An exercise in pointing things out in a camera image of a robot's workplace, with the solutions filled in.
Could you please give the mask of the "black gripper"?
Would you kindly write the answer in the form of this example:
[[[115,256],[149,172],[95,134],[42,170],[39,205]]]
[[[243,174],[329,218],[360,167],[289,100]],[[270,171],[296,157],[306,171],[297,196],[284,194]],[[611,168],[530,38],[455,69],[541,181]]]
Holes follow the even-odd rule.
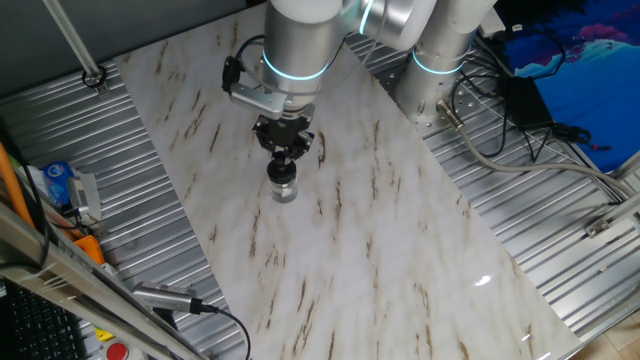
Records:
[[[253,126],[260,145],[271,159],[280,148],[287,150],[287,158],[295,161],[306,154],[315,138],[309,127],[315,114],[315,106],[307,105],[295,111],[284,111],[279,119],[260,115]]]

